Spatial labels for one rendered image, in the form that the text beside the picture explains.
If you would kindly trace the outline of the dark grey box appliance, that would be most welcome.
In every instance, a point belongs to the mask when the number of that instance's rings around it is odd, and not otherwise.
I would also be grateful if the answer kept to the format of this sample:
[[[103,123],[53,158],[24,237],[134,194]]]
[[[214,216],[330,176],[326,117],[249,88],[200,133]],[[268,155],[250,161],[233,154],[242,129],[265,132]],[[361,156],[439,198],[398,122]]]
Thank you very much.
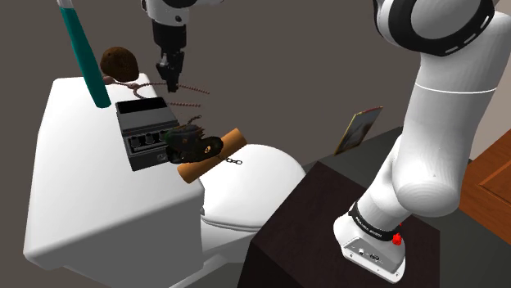
[[[162,97],[119,101],[116,115],[133,171],[168,162],[164,136],[179,121]]]

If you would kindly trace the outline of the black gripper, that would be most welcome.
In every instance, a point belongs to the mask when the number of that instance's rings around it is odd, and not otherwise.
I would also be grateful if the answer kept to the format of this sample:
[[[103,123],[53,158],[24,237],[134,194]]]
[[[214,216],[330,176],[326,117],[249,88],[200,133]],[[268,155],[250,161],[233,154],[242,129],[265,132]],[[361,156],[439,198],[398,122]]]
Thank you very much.
[[[183,69],[184,52],[187,45],[187,28],[182,26],[163,25],[151,21],[153,39],[161,50],[161,58],[156,69],[162,80],[169,85],[169,92],[179,89],[179,76]]]

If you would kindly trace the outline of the leaning framed picture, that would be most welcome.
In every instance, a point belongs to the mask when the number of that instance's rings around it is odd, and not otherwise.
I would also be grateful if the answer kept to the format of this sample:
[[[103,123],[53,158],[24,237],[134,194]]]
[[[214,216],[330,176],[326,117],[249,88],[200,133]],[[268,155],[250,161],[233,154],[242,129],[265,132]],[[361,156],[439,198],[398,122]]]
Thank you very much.
[[[358,146],[364,140],[382,109],[382,106],[378,106],[354,114],[333,154],[339,155]]]

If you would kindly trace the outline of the dark robot stand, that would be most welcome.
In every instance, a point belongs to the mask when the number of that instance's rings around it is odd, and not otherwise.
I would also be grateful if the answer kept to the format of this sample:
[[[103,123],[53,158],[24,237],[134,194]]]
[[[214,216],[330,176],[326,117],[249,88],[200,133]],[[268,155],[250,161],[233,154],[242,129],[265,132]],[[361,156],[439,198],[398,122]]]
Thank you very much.
[[[441,288],[440,233],[414,216],[402,226],[406,263],[396,284],[343,257],[332,225],[363,192],[315,164],[252,239],[237,288]]]

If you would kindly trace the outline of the brown fuzzy round object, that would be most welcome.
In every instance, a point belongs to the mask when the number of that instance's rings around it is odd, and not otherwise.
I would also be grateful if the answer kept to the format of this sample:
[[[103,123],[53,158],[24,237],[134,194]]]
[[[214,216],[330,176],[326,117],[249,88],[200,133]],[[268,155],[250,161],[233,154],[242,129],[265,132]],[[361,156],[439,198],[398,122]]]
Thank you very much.
[[[105,75],[121,83],[135,81],[139,76],[135,55],[124,47],[106,49],[100,60],[100,69]]]

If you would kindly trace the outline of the white toilet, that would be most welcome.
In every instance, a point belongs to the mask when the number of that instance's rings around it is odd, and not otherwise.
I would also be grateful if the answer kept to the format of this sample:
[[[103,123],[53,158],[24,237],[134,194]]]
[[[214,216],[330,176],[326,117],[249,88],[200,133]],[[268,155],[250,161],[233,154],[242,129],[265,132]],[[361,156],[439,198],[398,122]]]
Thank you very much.
[[[38,132],[24,254],[111,288],[188,288],[241,263],[305,176],[287,153],[249,144],[186,183],[171,163],[133,171],[114,107],[80,77],[56,79]]]

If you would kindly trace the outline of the tan wooden cylinder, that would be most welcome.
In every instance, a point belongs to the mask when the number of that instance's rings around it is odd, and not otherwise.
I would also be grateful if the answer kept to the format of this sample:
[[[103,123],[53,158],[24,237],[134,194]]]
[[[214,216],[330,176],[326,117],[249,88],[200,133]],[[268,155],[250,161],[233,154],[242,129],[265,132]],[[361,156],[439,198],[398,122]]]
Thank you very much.
[[[221,137],[221,139],[224,143],[224,147],[217,156],[211,157],[201,162],[180,164],[177,167],[179,175],[186,183],[191,183],[197,180],[204,173],[207,173],[209,170],[213,169],[217,164],[221,163],[223,160],[226,160],[233,153],[240,150],[247,144],[246,139],[238,128],[235,128],[229,133],[225,134],[223,137]]]

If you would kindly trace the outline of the brown wooden door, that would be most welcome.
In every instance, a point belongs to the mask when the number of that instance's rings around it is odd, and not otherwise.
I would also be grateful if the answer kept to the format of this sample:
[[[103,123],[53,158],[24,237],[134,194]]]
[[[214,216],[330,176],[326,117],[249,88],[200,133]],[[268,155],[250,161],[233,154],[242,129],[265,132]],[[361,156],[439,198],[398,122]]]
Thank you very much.
[[[459,209],[511,245],[511,129],[468,164]]]

